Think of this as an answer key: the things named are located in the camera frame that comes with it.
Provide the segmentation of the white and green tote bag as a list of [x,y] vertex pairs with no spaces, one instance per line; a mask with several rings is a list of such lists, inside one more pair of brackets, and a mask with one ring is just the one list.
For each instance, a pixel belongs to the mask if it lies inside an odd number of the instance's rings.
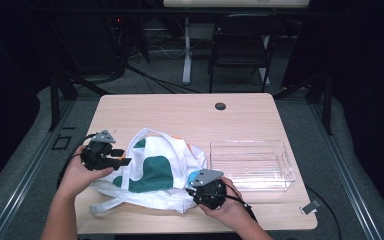
[[91,184],[110,199],[90,207],[92,214],[122,203],[180,214],[195,206],[187,193],[191,180],[207,167],[206,154],[181,138],[144,128],[130,141],[131,162]]

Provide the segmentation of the person's right hand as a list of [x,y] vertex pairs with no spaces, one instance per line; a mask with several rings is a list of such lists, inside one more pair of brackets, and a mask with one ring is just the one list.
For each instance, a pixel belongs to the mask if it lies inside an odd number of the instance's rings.
[[245,207],[238,201],[227,199],[221,207],[211,210],[200,204],[201,210],[209,217],[221,222],[236,233],[250,233],[259,228],[259,224],[251,218]]

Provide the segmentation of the clear plastic tray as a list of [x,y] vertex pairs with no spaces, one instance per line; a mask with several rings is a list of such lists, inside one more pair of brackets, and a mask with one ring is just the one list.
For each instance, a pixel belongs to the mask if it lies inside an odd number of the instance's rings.
[[279,140],[211,142],[209,166],[240,191],[286,191],[295,182],[285,144]]

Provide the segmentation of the person's left hand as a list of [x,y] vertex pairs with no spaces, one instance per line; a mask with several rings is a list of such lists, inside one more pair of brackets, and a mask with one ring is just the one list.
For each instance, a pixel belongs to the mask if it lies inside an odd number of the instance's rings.
[[60,182],[56,197],[59,199],[75,199],[78,194],[84,191],[92,182],[108,176],[114,171],[113,168],[105,168],[103,170],[88,170],[82,163],[80,154],[84,145],[78,147],[70,159],[70,162],[64,172]]

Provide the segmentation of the white desk leg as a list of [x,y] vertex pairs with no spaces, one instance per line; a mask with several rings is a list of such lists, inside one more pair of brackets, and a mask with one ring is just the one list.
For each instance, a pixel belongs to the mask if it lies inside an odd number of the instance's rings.
[[192,68],[190,22],[188,17],[186,17],[184,21],[184,40],[185,40],[185,58],[184,58],[182,83],[185,85],[188,85],[191,83],[191,68]]

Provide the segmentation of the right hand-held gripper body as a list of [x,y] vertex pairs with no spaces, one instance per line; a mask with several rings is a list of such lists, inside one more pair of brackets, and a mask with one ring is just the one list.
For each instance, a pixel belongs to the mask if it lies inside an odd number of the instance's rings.
[[221,180],[223,175],[223,172],[211,169],[194,171],[188,176],[186,191],[196,204],[215,210],[223,205],[227,194]]

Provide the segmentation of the metal floor rail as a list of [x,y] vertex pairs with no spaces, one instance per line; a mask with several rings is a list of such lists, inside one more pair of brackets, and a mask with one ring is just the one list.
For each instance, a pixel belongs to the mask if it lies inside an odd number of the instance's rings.
[[42,105],[32,127],[0,172],[0,240],[3,239],[6,229],[40,171],[45,155],[74,106],[73,101],[62,104],[60,120],[50,131],[50,106]]
[[322,111],[318,105],[309,105],[309,109],[321,131],[323,138],[329,146],[330,152],[333,155],[333,165],[345,190],[348,200],[353,208],[353,211],[360,223],[360,226],[367,240],[383,240],[379,229],[373,221],[369,212],[368,206],[362,198],[356,182],[348,169],[348,166],[342,156],[342,153],[334,139],[325,129],[322,122]]

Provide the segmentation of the black metal stand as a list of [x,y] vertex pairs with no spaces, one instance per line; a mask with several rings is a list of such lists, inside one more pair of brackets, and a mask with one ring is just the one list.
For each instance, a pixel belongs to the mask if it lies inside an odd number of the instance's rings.
[[75,89],[74,84],[80,84],[100,96],[108,94],[106,90],[87,81],[80,75],[59,68],[53,71],[49,84],[52,113],[51,125],[49,127],[50,131],[53,131],[60,122],[59,93],[62,93],[67,100],[74,101],[78,98],[78,92]]
[[332,109],[332,88],[333,83],[330,76],[326,72],[314,74],[313,76],[297,83],[286,87],[284,90],[273,96],[274,99],[283,99],[291,95],[297,90],[309,86],[309,90],[305,96],[305,101],[308,104],[317,104],[320,99],[323,99],[322,108],[322,125],[325,131],[331,135],[331,109]]

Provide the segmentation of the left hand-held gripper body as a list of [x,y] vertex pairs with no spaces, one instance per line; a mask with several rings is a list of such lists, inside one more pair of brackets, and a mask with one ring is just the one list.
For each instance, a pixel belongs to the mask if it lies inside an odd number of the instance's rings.
[[115,160],[109,158],[115,143],[115,139],[107,130],[88,135],[90,139],[87,146],[82,150],[80,157],[83,165],[88,170],[102,170],[112,167],[116,168]]

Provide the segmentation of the black folding chair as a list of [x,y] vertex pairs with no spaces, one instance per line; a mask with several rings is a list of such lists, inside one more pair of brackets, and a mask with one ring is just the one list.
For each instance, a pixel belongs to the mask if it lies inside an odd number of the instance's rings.
[[276,40],[283,22],[273,15],[230,14],[219,18],[212,31],[208,66],[209,92],[213,91],[214,68],[264,69],[261,91],[265,90]]

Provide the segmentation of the grey tape piece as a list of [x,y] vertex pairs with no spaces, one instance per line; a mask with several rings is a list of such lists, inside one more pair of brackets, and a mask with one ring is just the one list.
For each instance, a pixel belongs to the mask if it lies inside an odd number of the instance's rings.
[[310,213],[315,213],[320,206],[321,206],[321,203],[317,199],[315,199],[309,204],[305,205],[304,207],[301,207],[300,211],[303,214],[308,215]]

